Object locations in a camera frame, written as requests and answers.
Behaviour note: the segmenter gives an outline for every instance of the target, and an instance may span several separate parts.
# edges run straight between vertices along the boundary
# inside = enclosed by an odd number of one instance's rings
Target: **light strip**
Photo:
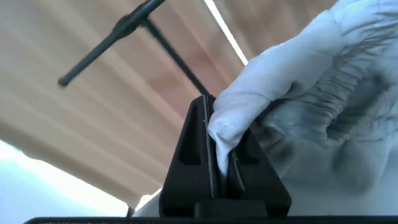
[[[232,45],[232,48],[235,50],[238,57],[241,59],[242,63],[246,66],[248,64],[247,58],[244,56],[242,49],[239,47],[238,43],[236,42],[234,36],[232,35],[231,31],[229,30],[228,26],[226,25],[223,17],[221,16],[220,12],[218,11],[216,4],[213,0],[204,0],[207,7],[209,8],[211,14],[216,19],[218,25],[221,27],[221,30],[224,32],[226,38]]]

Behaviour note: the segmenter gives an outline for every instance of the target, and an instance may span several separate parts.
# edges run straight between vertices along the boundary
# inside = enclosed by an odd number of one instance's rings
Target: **black pole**
[[[99,43],[86,57],[75,65],[64,77],[58,80],[58,84],[66,87],[81,71],[97,59],[105,50],[112,46],[119,39],[131,34],[141,24],[143,19],[159,7],[165,0],[147,0],[138,6],[130,14],[122,17],[101,43]]]
[[[157,39],[157,41],[159,41],[159,43],[163,46],[167,53],[169,53],[174,62],[181,68],[181,70],[191,80],[191,82],[199,90],[199,92],[202,95],[209,95],[209,92],[207,91],[205,86],[203,86],[203,84],[199,81],[195,74],[193,74],[193,72],[189,69],[188,65],[181,59],[181,57],[176,53],[173,47],[167,42],[162,33],[160,33],[158,28],[156,28],[155,24],[150,21],[149,18],[147,18],[141,22],[141,25],[145,27]]]

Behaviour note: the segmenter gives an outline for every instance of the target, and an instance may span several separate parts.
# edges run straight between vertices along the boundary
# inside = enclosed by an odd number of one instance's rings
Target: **beige ceiling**
[[[134,206],[161,187],[195,87],[139,29],[56,83],[138,0],[0,0],[0,138]],[[334,0],[215,0],[250,59]],[[150,16],[215,96],[243,68],[202,0]]]

